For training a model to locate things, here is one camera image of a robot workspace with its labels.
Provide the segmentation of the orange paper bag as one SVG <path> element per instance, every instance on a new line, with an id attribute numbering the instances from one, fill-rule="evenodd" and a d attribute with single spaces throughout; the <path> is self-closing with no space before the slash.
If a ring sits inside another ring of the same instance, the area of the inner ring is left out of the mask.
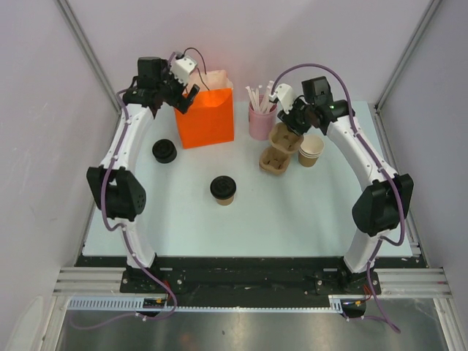
<path id="1" fill-rule="evenodd" d="M 233 83 L 224 69 L 195 71 L 189 76 L 184 95 L 194 86 L 200 88 L 186 113 L 175 111 L 183 148 L 197 148 L 235 139 Z"/>

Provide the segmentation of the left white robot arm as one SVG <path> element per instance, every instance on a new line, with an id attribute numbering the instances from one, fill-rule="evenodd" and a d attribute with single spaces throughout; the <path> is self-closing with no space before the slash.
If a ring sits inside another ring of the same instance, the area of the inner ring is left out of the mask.
<path id="1" fill-rule="evenodd" d="M 130 86 L 117 92 L 121 107 L 118 127 L 110 148 L 86 179 L 102 221 L 110 232 L 119 230 L 124 240 L 128 266 L 138 269 L 136 283 L 151 293 L 162 283 L 162 275 L 151 268 L 156 253 L 138 227 L 138 216 L 146 206 L 146 191 L 135 177 L 137 157 L 148 128 L 163 104 L 186 113 L 200 88 L 189 83 L 197 62 L 183 53 L 168 59 L 140 57 Z"/>

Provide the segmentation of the black plastic cup lid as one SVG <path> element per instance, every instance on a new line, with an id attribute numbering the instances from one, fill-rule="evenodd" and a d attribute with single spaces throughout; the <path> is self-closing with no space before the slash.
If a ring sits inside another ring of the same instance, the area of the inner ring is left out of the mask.
<path id="1" fill-rule="evenodd" d="M 236 193 L 237 186 L 233 178 L 228 175 L 215 177 L 210 184 L 210 192 L 213 197 L 227 198 Z"/>

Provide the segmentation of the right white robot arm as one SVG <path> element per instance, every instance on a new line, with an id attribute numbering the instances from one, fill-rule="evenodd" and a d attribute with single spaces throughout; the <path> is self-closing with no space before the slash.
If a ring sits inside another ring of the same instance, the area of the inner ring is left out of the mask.
<path id="1" fill-rule="evenodd" d="M 375 150 L 358 125 L 347 100 L 335 100 L 326 77 L 305 80 L 296 95 L 287 84 L 274 84 L 269 100 L 282 106 L 278 117 L 297 135 L 319 129 L 343 154 L 362 193 L 352 207 L 356 233 L 341 259 L 337 284 L 345 293 L 363 286 L 366 270 L 374 264 L 388 233 L 404 229 L 414 182 L 398 174 Z"/>

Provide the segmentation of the brown paper coffee cup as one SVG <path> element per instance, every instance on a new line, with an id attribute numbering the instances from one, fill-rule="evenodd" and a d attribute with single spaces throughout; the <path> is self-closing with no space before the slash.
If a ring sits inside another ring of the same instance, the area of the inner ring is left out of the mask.
<path id="1" fill-rule="evenodd" d="M 219 205 L 223 205 L 223 206 L 226 206 L 226 205 L 230 205 L 235 199 L 235 195 L 232 195 L 230 197 L 227 197 L 227 198 L 218 198 L 216 197 L 216 202 L 219 204 Z"/>

